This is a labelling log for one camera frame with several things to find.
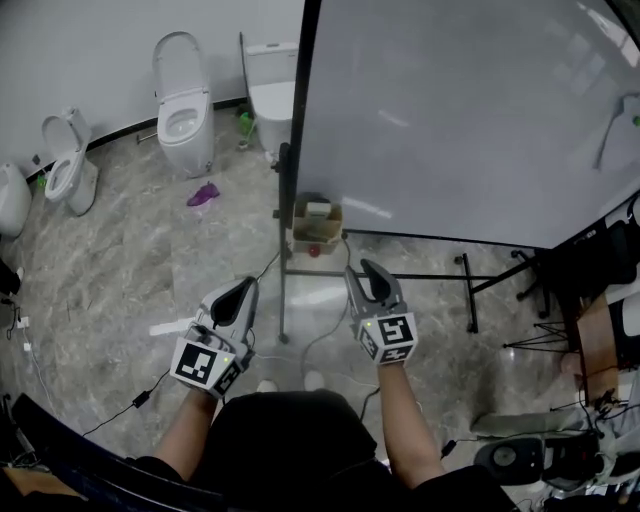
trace white wall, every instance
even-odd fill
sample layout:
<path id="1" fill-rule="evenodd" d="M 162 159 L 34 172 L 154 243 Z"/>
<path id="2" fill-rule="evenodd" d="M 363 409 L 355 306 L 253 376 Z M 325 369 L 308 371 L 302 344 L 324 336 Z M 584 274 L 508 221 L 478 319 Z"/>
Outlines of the white wall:
<path id="1" fill-rule="evenodd" d="M 238 33 L 298 41 L 304 0 L 0 0 L 0 162 L 51 162 L 40 127 L 76 105 L 97 139 L 157 117 L 151 56 L 169 32 L 200 42 L 213 101 L 245 96 Z"/>

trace cable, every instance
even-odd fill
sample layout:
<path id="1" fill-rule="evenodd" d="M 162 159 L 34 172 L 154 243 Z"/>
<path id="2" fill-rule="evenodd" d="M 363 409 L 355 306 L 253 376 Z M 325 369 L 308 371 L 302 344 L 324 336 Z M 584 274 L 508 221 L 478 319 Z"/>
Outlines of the cable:
<path id="1" fill-rule="evenodd" d="M 627 407 L 625 407 L 625 409 L 624 409 L 624 410 L 622 410 L 622 411 L 620 411 L 620 412 L 618 412 L 618 413 L 614 414 L 613 416 L 609 416 L 609 417 L 607 417 L 607 416 L 602 416 L 602 417 L 600 417 L 600 418 L 598 418 L 598 419 L 599 419 L 599 420 L 603 420 L 603 421 L 606 421 L 606 420 L 612 420 L 612 419 L 614 419 L 614 418 L 617 418 L 618 416 L 622 416 L 625 412 L 630 411 L 631 409 L 635 409 L 636 407 L 640 407 L 640 404 L 635 404 L 635 405 L 627 406 Z"/>
<path id="2" fill-rule="evenodd" d="M 89 430 L 88 432 L 85 432 L 84 434 L 82 434 L 82 437 L 86 437 L 89 434 L 95 432 L 96 430 L 98 430 L 101 426 L 106 425 L 107 423 L 115 420 L 118 416 L 120 416 L 121 414 L 124 414 L 125 412 L 127 412 L 129 409 L 131 409 L 133 407 L 133 404 L 130 404 L 129 407 L 127 407 L 126 409 L 120 411 L 119 413 L 117 413 L 116 415 L 112 416 L 111 418 L 109 418 L 107 421 L 103 421 L 102 423 L 100 423 L 100 425 L 98 425 L 95 428 L 92 428 L 91 430 Z"/>
<path id="3" fill-rule="evenodd" d="M 89 434 L 91 434 L 92 432 L 95 432 L 96 430 L 98 430 L 100 427 L 102 427 L 103 425 L 106 425 L 107 423 L 110 423 L 111 421 L 115 420 L 118 416 L 120 416 L 121 414 L 124 414 L 125 412 L 127 412 L 129 409 L 131 409 L 132 407 L 135 407 L 136 409 L 140 409 L 140 407 L 142 407 L 142 405 L 149 400 L 149 397 L 151 396 L 151 393 L 153 393 L 156 388 L 160 385 L 160 382 L 162 382 L 162 379 L 164 379 L 167 374 L 169 373 L 169 370 L 167 370 L 166 372 L 164 372 L 160 378 L 156 381 L 156 383 L 154 384 L 154 386 L 147 390 L 147 391 L 143 391 L 142 393 L 140 393 L 137 397 L 135 397 L 133 399 L 133 401 L 131 402 L 131 404 L 129 404 L 129 406 L 125 409 L 123 409 L 122 411 L 120 411 L 119 413 L 115 414 L 114 416 L 112 416 L 111 418 L 109 418 L 106 421 L 103 421 L 102 423 L 100 423 L 97 427 L 92 428 L 91 430 L 89 430 L 88 432 L 85 432 L 84 434 L 82 434 L 82 437 L 86 437 Z"/>
<path id="4" fill-rule="evenodd" d="M 267 263 L 267 266 L 264 267 L 264 269 L 262 270 L 262 272 L 260 272 L 260 274 L 258 274 L 258 277 L 256 277 L 256 281 L 260 282 L 260 279 L 262 279 L 263 276 L 269 270 L 269 268 L 271 268 L 271 265 L 273 265 L 275 263 L 275 261 L 278 259 L 278 256 L 280 256 L 280 251 L 278 251 L 276 253 L 276 255 L 273 258 L 271 258 L 271 261 L 269 263 Z"/>
<path id="5" fill-rule="evenodd" d="M 35 347 L 33 346 L 33 343 L 31 343 L 31 341 L 29 341 L 29 338 L 27 337 L 27 328 L 26 327 L 24 329 L 22 329 L 22 334 L 24 335 L 24 339 L 27 340 L 27 343 L 29 344 L 29 347 L 31 348 L 31 350 L 30 350 L 31 358 L 33 359 L 33 362 L 36 365 L 36 370 L 38 372 L 38 379 L 40 380 L 40 384 L 42 385 L 42 389 L 44 389 L 44 394 L 47 396 L 47 402 L 49 402 L 49 407 L 51 407 L 51 412 L 53 413 L 53 415 L 56 418 L 58 418 L 58 414 L 56 413 L 56 409 L 55 409 L 55 407 L 53 407 L 53 402 L 51 401 L 51 395 L 49 395 L 49 390 L 47 389 L 47 386 L 44 383 L 44 379 L 42 378 L 42 371 L 40 370 L 40 365 L 38 364 L 38 360 L 36 359 L 36 354 L 34 352 L 34 348 Z"/>
<path id="6" fill-rule="evenodd" d="M 342 241 L 344 242 L 344 246 L 347 248 L 347 265 L 350 265 L 351 264 L 351 248 L 349 247 L 349 244 L 347 243 L 347 240 L 345 238 L 343 238 Z M 342 324 L 342 321 L 347 316 L 348 310 L 349 310 L 349 292 L 347 291 L 347 301 L 344 305 L 344 309 L 342 310 L 342 313 L 340 314 L 340 318 L 338 318 L 338 322 L 336 323 L 336 325 L 329 332 L 326 332 L 318 336 L 314 340 L 312 340 L 311 343 L 309 343 L 302 351 L 302 355 L 300 356 L 300 376 L 303 381 L 304 381 L 304 367 L 306 364 L 306 359 L 307 359 L 309 350 L 311 350 L 311 347 L 313 347 L 316 343 L 324 340 L 325 338 L 328 338 L 338 330 L 338 327 L 340 327 L 340 324 Z"/>
<path id="7" fill-rule="evenodd" d="M 367 405 L 369 405 L 369 400 L 371 400 L 371 398 L 376 396 L 378 393 L 380 393 L 379 387 L 377 387 L 375 391 L 372 391 L 364 398 L 364 403 L 362 404 L 362 411 L 360 412 L 360 423 L 362 423 L 362 420 L 364 419 L 364 414 L 367 412 Z"/>
<path id="8" fill-rule="evenodd" d="M 158 381 L 154 384 L 154 386 L 149 390 L 149 394 L 153 393 L 156 388 L 160 385 L 160 383 L 162 382 L 162 379 L 164 379 L 167 374 L 169 373 L 169 370 L 167 370 L 166 372 L 164 372 L 162 375 L 160 375 L 160 378 L 158 379 Z"/>
<path id="9" fill-rule="evenodd" d="M 7 329 L 7 339 L 11 340 L 13 330 L 16 328 L 16 323 L 17 321 L 20 321 L 20 306 L 16 306 L 16 303 L 11 299 L 2 299 L 2 304 L 4 304 L 5 306 L 9 306 L 11 308 L 11 312 L 13 313 L 11 327 Z"/>

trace speaker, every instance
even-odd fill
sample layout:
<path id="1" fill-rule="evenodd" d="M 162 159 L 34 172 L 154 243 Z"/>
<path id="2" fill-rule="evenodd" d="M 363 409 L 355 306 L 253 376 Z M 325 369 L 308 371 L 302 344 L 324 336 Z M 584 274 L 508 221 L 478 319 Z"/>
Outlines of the speaker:
<path id="1" fill-rule="evenodd" d="M 544 471 L 544 445 L 538 438 L 505 439 L 480 448 L 475 464 L 484 466 L 500 485 L 537 482 Z"/>

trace white cable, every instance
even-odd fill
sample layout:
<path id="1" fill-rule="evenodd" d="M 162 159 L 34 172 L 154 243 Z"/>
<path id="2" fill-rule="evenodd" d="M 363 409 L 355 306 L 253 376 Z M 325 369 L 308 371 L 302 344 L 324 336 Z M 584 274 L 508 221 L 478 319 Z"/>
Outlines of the white cable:
<path id="1" fill-rule="evenodd" d="M 38 371 L 38 379 L 40 379 L 40 384 L 42 384 L 42 389 L 44 389 L 44 393 L 45 393 L 45 395 L 47 395 L 47 401 L 49 402 L 49 407 L 51 407 L 51 412 L 53 413 L 53 415 L 56 418 L 58 418 L 58 414 L 56 413 L 56 410 L 53 407 L 53 402 L 51 401 L 51 395 L 49 395 L 49 390 L 47 389 L 47 386 L 45 386 L 44 380 L 42 379 L 42 372 L 40 371 L 40 365 L 38 364 L 38 361 L 36 360 L 36 355 L 35 355 L 35 353 L 33 351 L 33 348 L 34 348 L 33 347 L 33 343 L 31 343 L 29 341 L 29 338 L 27 338 L 27 328 L 26 327 L 24 329 L 22 329 L 22 334 L 24 334 L 24 339 L 27 340 L 27 343 L 31 347 L 31 350 L 29 352 L 31 352 L 31 358 L 33 359 L 33 362 L 36 365 L 36 370 Z"/>

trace toilet tank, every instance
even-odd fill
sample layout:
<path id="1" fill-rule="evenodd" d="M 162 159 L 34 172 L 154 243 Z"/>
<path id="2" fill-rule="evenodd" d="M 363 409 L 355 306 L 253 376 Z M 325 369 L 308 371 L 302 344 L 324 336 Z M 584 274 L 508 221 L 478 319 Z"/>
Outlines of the toilet tank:
<path id="1" fill-rule="evenodd" d="M 249 86 L 295 82 L 298 65 L 297 43 L 270 43 L 247 46 Z"/>

